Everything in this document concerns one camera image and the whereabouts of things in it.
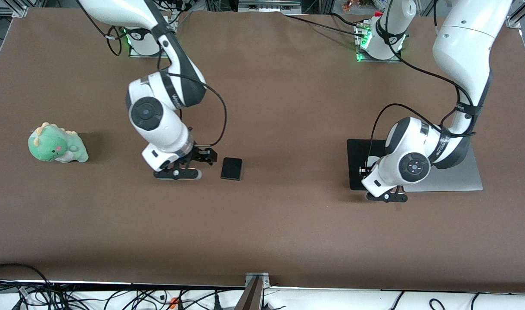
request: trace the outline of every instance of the metal frame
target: metal frame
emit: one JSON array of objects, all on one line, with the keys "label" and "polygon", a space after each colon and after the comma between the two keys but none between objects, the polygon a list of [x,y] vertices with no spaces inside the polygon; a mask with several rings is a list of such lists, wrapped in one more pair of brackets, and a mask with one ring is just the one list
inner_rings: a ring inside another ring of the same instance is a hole
[{"label": "metal frame", "polygon": [[525,18],[525,2],[507,17],[506,24],[509,28],[520,28],[519,22]]},{"label": "metal frame", "polygon": [[247,287],[233,310],[261,310],[264,289],[270,287],[268,273],[247,273]]},{"label": "metal frame", "polygon": [[27,15],[28,8],[42,7],[46,0],[2,0],[7,8],[0,8],[0,17],[21,18]]}]

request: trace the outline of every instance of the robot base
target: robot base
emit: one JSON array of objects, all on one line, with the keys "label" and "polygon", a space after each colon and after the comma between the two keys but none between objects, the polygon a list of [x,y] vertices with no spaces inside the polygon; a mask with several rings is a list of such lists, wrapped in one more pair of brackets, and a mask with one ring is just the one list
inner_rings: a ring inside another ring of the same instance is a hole
[{"label": "robot base", "polygon": [[[369,31],[369,22],[370,20],[366,19],[363,23],[358,23],[359,26],[353,26],[354,33],[357,34],[363,34],[365,36],[371,36],[371,32]],[[393,56],[390,59],[375,59],[374,57],[371,57],[365,49],[361,48],[361,45],[366,43],[367,38],[362,37],[354,37],[354,45],[356,46],[356,61],[365,61],[365,62],[400,62],[400,59],[398,57]],[[398,51],[398,54],[400,57],[402,57],[402,51]]]},{"label": "robot base", "polygon": [[188,155],[174,161],[172,168],[154,171],[153,176],[160,180],[199,180],[202,173],[198,169],[189,167],[191,161],[213,165],[217,162],[217,157],[218,154],[211,148],[200,149],[194,146]]},{"label": "robot base", "polygon": [[[369,140],[349,139],[347,140],[348,171],[351,181],[351,190],[366,190],[361,184],[362,176],[360,168],[364,167],[369,151]],[[377,158],[385,155],[385,140],[374,140],[371,147],[370,161],[372,157]],[[481,175],[478,173],[477,160],[473,153],[473,146],[469,145],[469,151],[465,160],[450,169],[437,169],[431,167],[429,175],[416,185],[404,186],[404,192],[474,192],[482,190]]]},{"label": "robot base", "polygon": [[356,45],[356,61],[365,61],[365,62],[400,62],[400,59],[398,57],[393,56],[391,59],[375,59],[371,57],[367,51],[364,49],[361,49],[359,45]]}]

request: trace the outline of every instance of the metal bracket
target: metal bracket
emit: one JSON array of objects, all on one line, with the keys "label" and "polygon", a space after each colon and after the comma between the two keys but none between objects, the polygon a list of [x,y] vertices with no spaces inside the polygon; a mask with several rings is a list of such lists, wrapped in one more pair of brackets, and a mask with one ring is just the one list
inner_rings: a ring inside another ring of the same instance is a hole
[{"label": "metal bracket", "polygon": [[506,24],[509,28],[520,28],[519,22],[525,18],[525,1],[518,8],[513,10],[511,16],[507,16]]},{"label": "metal bracket", "polygon": [[264,289],[270,287],[268,273],[246,273],[247,286],[233,310],[261,310]]},{"label": "metal bracket", "polygon": [[245,273],[245,286],[249,285],[249,282],[251,282],[256,276],[262,277],[262,288],[266,290],[270,287],[270,277],[268,276],[268,273]]},{"label": "metal bracket", "polygon": [[521,24],[519,22],[516,22],[514,24],[512,24],[511,20],[510,20],[511,16],[507,16],[507,18],[505,19],[505,25],[507,26],[507,28],[520,28],[521,27]]}]

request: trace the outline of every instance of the green led light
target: green led light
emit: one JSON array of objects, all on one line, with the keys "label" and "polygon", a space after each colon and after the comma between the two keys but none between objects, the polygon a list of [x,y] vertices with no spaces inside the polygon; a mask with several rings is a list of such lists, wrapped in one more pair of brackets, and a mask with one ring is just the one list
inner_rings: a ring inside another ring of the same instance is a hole
[{"label": "green led light", "polygon": [[367,49],[367,46],[369,45],[369,41],[371,40],[371,31],[368,31],[367,34],[364,36],[365,40],[362,40],[361,47],[363,49]]}]

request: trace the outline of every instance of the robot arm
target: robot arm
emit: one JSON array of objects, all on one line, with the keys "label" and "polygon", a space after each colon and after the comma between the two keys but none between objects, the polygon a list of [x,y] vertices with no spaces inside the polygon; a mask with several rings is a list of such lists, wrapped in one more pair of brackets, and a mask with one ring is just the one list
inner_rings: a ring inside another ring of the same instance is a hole
[{"label": "robot arm", "polygon": [[79,2],[104,23],[150,30],[170,60],[169,67],[131,82],[126,95],[130,122],[149,142],[142,156],[152,169],[161,171],[193,149],[189,130],[174,111],[201,102],[205,78],[151,0]]},{"label": "robot arm", "polygon": [[459,0],[452,8],[433,46],[433,56],[469,97],[460,95],[449,129],[438,131],[416,118],[394,124],[385,143],[387,155],[362,180],[373,196],[422,181],[431,165],[447,169],[465,159],[470,138],[451,134],[469,133],[475,126],[491,83],[490,49],[510,5],[511,0]]}]

